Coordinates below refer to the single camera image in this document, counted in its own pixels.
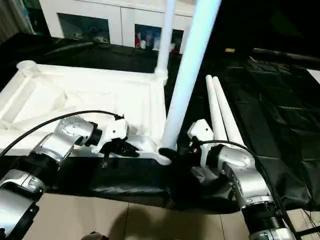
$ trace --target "cabinet door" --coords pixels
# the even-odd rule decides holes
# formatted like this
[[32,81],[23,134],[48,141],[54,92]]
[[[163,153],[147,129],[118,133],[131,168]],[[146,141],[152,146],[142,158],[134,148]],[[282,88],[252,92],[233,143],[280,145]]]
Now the cabinet door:
[[39,0],[52,37],[122,45],[120,7],[76,0]]
[[[159,49],[161,28],[165,14],[121,7],[123,45]],[[175,15],[173,20],[172,50],[183,53],[192,17]]]

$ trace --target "white frame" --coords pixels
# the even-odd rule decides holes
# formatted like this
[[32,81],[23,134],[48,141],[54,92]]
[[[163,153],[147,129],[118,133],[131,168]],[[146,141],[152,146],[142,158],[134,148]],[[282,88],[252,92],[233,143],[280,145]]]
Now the white frame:
[[[164,17],[165,14],[162,12],[121,7],[123,45],[135,47],[135,24],[162,28],[164,24]],[[183,31],[180,47],[181,54],[183,54],[185,49],[191,22],[192,17],[174,15],[173,30]]]
[[122,45],[121,10],[93,2],[75,0],[39,0],[52,37],[64,38],[58,13],[108,20],[110,43]]

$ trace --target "glass cabinet door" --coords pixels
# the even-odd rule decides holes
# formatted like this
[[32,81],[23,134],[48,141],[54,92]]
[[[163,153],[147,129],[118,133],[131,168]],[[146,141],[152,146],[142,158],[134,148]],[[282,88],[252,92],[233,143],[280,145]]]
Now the glass cabinet door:
[[[161,27],[135,24],[134,46],[139,49],[159,51]],[[184,35],[183,30],[172,31],[171,52],[179,53]]]
[[58,13],[58,18],[67,39],[110,43],[109,21],[89,16]]

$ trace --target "black tablecloth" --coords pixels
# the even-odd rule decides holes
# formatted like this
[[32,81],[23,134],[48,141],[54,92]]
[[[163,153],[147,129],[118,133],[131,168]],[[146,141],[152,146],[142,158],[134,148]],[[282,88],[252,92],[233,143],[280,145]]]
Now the black tablecloth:
[[[152,73],[157,53],[131,47],[18,34],[0,46],[2,89],[16,64],[39,64]],[[171,55],[165,87],[167,110],[181,56]],[[210,111],[206,74],[218,76],[245,144],[268,170],[287,209],[320,209],[320,85],[304,69],[224,57],[203,61],[178,138],[181,153],[187,130]],[[0,176],[13,156],[0,159]],[[236,210],[228,181],[200,186],[189,174],[152,159],[115,159],[100,168],[99,158],[70,158],[50,192],[123,200],[177,209]]]

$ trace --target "shelf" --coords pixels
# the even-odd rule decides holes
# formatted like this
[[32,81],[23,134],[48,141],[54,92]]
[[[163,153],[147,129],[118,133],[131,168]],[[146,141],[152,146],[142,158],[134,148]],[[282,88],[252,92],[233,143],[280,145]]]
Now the shelf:
[[[139,9],[145,11],[164,13],[166,9],[165,0],[81,0],[82,2],[113,5],[123,8]],[[197,0],[177,0],[175,14],[192,17]]]

